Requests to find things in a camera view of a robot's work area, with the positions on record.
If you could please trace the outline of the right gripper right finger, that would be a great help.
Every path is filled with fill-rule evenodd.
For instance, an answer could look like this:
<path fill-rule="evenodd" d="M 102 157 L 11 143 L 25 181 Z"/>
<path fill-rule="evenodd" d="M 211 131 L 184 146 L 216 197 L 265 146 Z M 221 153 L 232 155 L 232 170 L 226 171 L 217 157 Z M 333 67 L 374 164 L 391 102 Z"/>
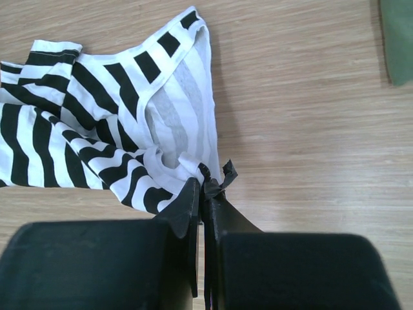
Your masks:
<path fill-rule="evenodd" d="M 357 234 L 264 232 L 226 198 L 231 162 L 219 183 L 208 167 L 201 219 L 207 309 L 399 309 L 377 249 Z"/>

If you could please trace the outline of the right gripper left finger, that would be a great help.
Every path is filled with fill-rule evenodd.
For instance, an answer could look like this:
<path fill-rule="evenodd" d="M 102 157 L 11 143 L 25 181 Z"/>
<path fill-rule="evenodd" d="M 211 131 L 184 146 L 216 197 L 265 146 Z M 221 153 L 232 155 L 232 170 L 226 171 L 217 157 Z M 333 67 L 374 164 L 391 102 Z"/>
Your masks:
<path fill-rule="evenodd" d="M 150 220 L 34 222 L 1 255 L 2 309 L 191 309 L 201 186 Z"/>

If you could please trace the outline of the black white striped top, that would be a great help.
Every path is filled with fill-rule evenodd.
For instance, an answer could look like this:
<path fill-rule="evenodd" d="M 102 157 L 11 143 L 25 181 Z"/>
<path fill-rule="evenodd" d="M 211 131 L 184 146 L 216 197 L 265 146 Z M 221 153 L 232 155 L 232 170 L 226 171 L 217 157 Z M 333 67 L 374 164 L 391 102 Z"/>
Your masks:
<path fill-rule="evenodd" d="M 108 189 L 156 214 L 189 178 L 220 179 L 211 62 L 194 7 L 112 55 L 35 41 L 1 63 L 1 185 Z"/>

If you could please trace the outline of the green motorcycle tank top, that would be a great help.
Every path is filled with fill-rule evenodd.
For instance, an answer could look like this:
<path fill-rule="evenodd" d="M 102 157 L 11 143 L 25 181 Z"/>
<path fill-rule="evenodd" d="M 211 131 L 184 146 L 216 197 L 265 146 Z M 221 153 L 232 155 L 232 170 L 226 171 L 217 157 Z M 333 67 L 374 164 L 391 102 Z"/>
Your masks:
<path fill-rule="evenodd" d="M 412 81 L 412 0 L 380 2 L 385 59 L 394 86 Z"/>

